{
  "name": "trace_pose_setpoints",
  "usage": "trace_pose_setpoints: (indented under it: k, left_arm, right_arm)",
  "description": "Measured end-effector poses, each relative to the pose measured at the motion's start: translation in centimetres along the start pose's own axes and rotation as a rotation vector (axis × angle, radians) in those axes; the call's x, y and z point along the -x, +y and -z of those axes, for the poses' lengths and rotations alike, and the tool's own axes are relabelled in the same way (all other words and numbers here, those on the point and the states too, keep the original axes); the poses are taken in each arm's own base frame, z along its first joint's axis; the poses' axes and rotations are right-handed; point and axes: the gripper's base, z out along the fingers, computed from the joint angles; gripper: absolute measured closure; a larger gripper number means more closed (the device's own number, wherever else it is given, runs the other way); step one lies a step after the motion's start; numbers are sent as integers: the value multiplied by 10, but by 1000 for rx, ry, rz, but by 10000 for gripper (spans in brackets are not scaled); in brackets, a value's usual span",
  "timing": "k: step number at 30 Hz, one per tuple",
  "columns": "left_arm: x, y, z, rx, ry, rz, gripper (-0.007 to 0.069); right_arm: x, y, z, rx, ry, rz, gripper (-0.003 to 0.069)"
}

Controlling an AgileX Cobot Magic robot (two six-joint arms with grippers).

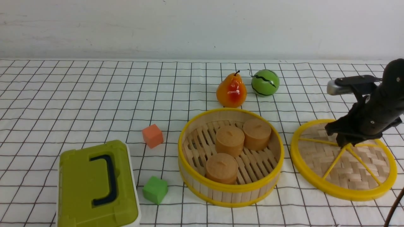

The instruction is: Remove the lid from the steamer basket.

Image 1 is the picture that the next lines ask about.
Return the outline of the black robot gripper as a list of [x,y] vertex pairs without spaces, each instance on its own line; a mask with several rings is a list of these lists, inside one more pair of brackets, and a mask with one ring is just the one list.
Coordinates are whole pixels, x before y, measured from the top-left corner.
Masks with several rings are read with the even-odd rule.
[[403,114],[404,60],[391,61],[385,67],[380,85],[367,96],[360,108],[348,117],[349,125],[344,130],[344,119],[325,125],[328,136],[337,134],[339,148],[355,146],[359,139],[380,138],[382,132]]

